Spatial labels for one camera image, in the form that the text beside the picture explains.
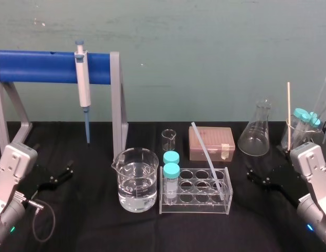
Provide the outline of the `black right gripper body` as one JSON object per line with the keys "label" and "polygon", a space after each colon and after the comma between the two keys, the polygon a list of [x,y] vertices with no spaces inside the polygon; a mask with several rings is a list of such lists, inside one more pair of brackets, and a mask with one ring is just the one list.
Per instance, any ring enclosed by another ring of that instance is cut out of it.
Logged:
{"label": "black right gripper body", "polygon": [[268,177],[270,188],[279,191],[294,208],[297,208],[300,204],[301,181],[292,164],[285,163],[275,167]]}

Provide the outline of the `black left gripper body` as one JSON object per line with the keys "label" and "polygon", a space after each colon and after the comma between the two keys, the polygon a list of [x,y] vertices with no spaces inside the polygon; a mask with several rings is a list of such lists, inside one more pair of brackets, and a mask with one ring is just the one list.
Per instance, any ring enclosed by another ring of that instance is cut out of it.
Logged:
{"label": "black left gripper body", "polygon": [[32,200],[41,191],[55,190],[57,182],[55,175],[44,166],[36,163],[32,170],[22,179],[22,193],[25,201]]}

